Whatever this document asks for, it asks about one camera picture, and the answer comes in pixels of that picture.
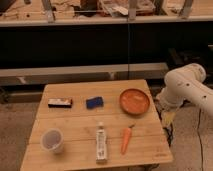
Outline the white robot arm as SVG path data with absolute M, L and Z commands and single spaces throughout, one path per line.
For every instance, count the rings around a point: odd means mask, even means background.
M 176 110 L 185 100 L 193 103 L 213 117 L 213 89 L 203 84 L 206 71 L 203 66 L 192 63 L 170 70 L 164 76 L 165 87 L 156 98 L 161 107 L 161 123 L 168 127 L 174 120 Z

